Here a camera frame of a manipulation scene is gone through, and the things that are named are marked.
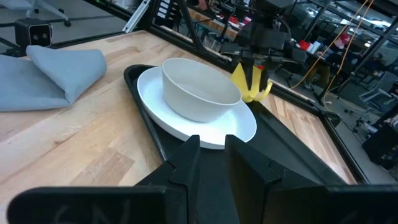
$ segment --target yellow cable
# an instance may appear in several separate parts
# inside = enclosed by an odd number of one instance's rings
[[[374,2],[374,0],[371,1],[371,3],[369,4],[368,8],[366,9],[366,11],[365,11],[365,13],[363,14],[362,17],[365,17],[365,15],[368,13],[368,11],[369,11],[370,7],[372,6],[373,2]],[[345,61],[345,59],[346,59],[348,50],[349,50],[349,48],[351,47],[351,43],[353,42],[354,37],[355,37],[355,34],[356,34],[356,32],[358,31],[358,28],[361,26],[362,21],[363,21],[363,19],[361,19],[361,21],[360,21],[360,22],[358,23],[358,25],[356,26],[355,31],[354,31],[354,34],[353,34],[351,40],[349,40],[349,43],[348,43],[346,52],[344,53],[343,59],[342,59],[341,64],[340,64],[340,68],[338,69],[336,75],[332,78],[331,82],[330,82],[329,85],[328,85],[328,88],[326,89],[325,95],[323,96],[322,102],[323,102],[323,104],[325,105],[325,108],[326,108],[327,110],[329,110],[329,108],[328,108],[328,107],[326,106],[326,104],[325,104],[326,95],[328,94],[330,87],[332,86],[333,82],[335,81],[335,78],[340,74],[341,69],[343,69],[344,61]]]
[[[348,27],[348,24],[350,24],[353,19],[356,17],[356,15],[361,11],[361,9],[363,8],[363,6],[368,2],[369,0],[366,0],[362,6],[358,9],[358,11],[356,11],[355,15],[351,18],[351,20],[344,26],[344,28],[342,28],[342,30],[340,31],[340,33],[336,36],[336,38],[330,43],[330,45],[326,48],[326,50],[321,54],[321,56],[318,57],[318,59],[315,61],[315,63],[312,65],[312,67],[308,70],[307,74],[304,75],[304,77],[293,87],[290,87],[290,89],[294,89],[296,87],[298,87],[304,80],[305,78],[310,74],[310,72],[312,71],[312,69],[315,67],[315,65],[319,62],[319,60],[324,56],[324,54],[329,50],[329,48],[331,47],[332,44],[335,43],[335,41],[337,40],[337,38],[340,37],[340,35],[346,30],[346,28]]]

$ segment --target white plate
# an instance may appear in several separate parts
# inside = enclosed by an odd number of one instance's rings
[[[243,101],[208,123],[192,121],[177,114],[164,100],[160,67],[150,68],[142,73],[138,78],[137,88],[146,111],[155,123],[183,141],[198,134],[201,147],[224,149],[227,134],[248,142],[257,131],[256,120]]]

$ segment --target black tray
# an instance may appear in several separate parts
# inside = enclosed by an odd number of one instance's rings
[[[155,124],[143,107],[137,90],[137,78],[142,72],[152,67],[132,65],[124,71],[124,79],[161,159],[166,161],[182,145],[183,141],[173,137]],[[345,184],[270,111],[258,102],[249,103],[248,106],[257,121],[257,133],[247,142],[249,146],[315,183]],[[201,223],[239,223],[229,186],[224,151],[201,149],[197,215]]]

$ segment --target butcher block countertop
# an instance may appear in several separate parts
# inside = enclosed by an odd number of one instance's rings
[[[132,186],[150,174],[162,162],[123,71],[171,57],[209,64],[143,30],[66,49],[100,49],[108,71],[71,107],[0,113],[0,223],[6,223],[10,200],[33,187]],[[347,183],[355,183],[316,116],[274,95],[262,103]]]

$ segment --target gray cloth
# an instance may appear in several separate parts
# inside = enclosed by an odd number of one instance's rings
[[[26,52],[31,61],[0,55],[0,111],[69,106],[106,71],[99,50],[28,46]]]

